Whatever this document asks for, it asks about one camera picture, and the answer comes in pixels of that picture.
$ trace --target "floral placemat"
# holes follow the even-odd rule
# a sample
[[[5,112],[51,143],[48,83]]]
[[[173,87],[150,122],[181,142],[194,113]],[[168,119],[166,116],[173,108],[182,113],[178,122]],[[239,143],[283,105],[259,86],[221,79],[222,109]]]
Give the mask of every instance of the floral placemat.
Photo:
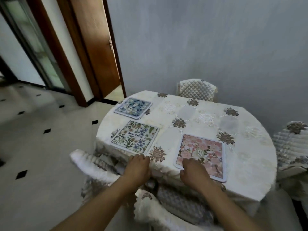
[[[214,180],[225,182],[224,144],[215,140],[183,134],[179,143],[175,166],[183,169],[183,159],[198,160]]]
[[[148,101],[128,98],[118,108],[116,108],[114,112],[134,119],[139,119],[151,105],[152,103]]]
[[[132,153],[144,154],[158,131],[157,127],[129,121],[121,131],[115,134],[111,144]]]

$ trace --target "white tablecloth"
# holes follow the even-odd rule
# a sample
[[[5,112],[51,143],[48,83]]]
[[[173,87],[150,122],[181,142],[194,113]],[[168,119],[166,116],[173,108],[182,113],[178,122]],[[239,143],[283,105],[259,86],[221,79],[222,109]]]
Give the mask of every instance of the white tablecloth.
[[[249,214],[275,182],[277,158],[269,134],[260,122],[242,107],[192,100],[142,91],[131,97],[152,102],[139,123],[159,127],[150,150],[150,167],[156,177],[174,186],[183,186],[174,158],[182,133],[220,140],[225,144],[227,193]],[[128,160],[133,153],[110,145],[113,134],[124,127],[129,117],[115,114],[112,108],[102,120],[96,135],[96,150],[107,149],[117,158]]]

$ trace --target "forearm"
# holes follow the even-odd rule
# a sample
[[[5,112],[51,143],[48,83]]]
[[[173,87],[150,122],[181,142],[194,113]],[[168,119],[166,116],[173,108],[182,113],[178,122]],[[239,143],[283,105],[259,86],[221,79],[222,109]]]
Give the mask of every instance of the forearm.
[[[226,231],[261,231],[251,217],[214,183],[201,188],[201,193]]]
[[[131,192],[120,177],[112,186],[98,194],[51,231],[102,231]]]

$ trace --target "wooden door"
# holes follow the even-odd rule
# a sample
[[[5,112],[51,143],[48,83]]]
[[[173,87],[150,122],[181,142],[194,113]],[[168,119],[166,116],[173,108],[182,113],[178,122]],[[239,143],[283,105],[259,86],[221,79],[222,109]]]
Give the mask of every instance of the wooden door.
[[[120,85],[102,0],[70,0],[103,97]]]

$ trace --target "oval table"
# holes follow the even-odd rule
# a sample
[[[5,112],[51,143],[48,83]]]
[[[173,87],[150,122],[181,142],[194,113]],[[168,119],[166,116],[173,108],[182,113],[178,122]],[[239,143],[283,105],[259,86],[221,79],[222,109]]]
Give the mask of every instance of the oval table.
[[[180,169],[174,166],[182,133],[219,140],[225,145],[226,192],[248,214],[254,215],[259,202],[276,179],[275,147],[261,123],[242,107],[194,100],[152,91],[130,97],[152,102],[150,109],[136,122],[160,130],[146,155],[151,157],[153,176],[173,186],[183,186]],[[110,109],[96,135],[96,152],[127,161],[128,151],[110,144],[114,134],[130,120]]]

